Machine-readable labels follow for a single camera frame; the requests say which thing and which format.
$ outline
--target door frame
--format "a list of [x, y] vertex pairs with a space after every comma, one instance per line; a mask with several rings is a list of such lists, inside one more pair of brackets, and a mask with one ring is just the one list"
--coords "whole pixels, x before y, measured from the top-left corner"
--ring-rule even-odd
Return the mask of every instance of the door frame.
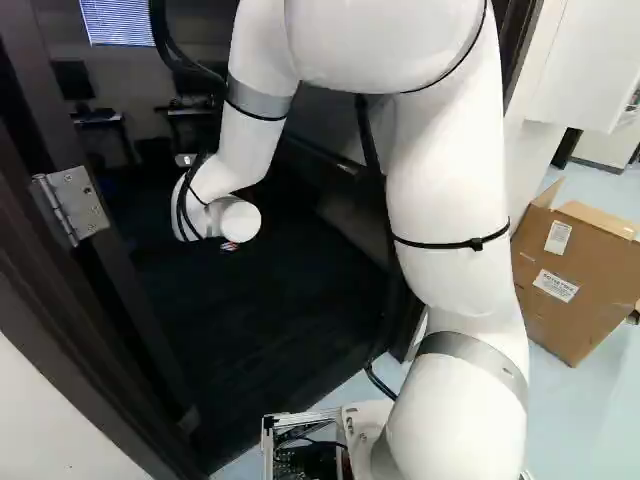
[[164, 398], [118, 335], [78, 252], [57, 243], [29, 193], [35, 173], [84, 165], [91, 174], [29, 0], [0, 2], [0, 82], [2, 293], [29, 309], [24, 324], [0, 316], [0, 330], [154, 478], [203, 480], [189, 439], [176, 425], [193, 408], [192, 394], [113, 221], [83, 247], [103, 265], [99, 273], [144, 343]]
[[[9, 112], [5, 124], [29, 174], [84, 165], [91, 175], [30, 0], [0, 2], [0, 39], [4, 57], [1, 60], [5, 60], [2, 68], [10, 70], [3, 75], [11, 77], [3, 82], [3, 89], [9, 90], [12, 97], [4, 100]], [[104, 201], [102, 205], [110, 217]], [[86, 243], [104, 269], [97, 274], [113, 286], [152, 359], [164, 391], [179, 410], [179, 419], [193, 407], [192, 394], [114, 222]]]
[[0, 330], [96, 427], [157, 480], [203, 480], [172, 422], [119, 339], [82, 270], [65, 255], [28, 191], [30, 176], [0, 121]]

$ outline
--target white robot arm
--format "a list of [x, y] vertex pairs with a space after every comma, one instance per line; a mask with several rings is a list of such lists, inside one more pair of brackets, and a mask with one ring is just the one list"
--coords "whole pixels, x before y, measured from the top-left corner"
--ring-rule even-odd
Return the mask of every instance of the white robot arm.
[[[517, 479], [528, 343], [512, 281], [491, 5], [241, 0], [220, 149], [186, 196], [199, 235], [242, 242], [257, 233], [259, 212], [231, 192], [266, 174], [299, 81], [394, 95], [389, 217], [402, 271], [430, 310], [419, 356], [373, 448], [372, 475]], [[172, 212], [176, 236], [194, 240]]]

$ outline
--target printed label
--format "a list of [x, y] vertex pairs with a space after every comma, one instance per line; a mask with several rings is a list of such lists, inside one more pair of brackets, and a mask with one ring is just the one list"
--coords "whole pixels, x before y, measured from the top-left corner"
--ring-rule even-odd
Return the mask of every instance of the printed label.
[[564, 255], [564, 250], [567, 248], [567, 243], [569, 243], [571, 228], [571, 225], [554, 220], [547, 236], [547, 243], [544, 244], [544, 249], [556, 255]]
[[540, 270], [533, 284], [564, 303], [569, 303], [580, 289], [579, 286], [569, 283], [544, 269]]

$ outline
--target metal hinge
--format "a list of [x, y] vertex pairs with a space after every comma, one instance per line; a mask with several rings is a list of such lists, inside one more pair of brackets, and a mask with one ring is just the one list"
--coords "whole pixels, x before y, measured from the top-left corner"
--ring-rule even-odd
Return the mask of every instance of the metal hinge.
[[109, 228], [87, 170], [83, 166], [33, 176], [31, 192], [54, 236], [65, 247]]

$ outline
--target white cabinet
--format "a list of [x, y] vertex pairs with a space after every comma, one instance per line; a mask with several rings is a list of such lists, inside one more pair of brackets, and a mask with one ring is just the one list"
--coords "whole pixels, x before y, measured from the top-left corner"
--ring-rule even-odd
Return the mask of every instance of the white cabinet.
[[526, 117], [611, 133], [640, 86], [640, 0], [568, 0]]

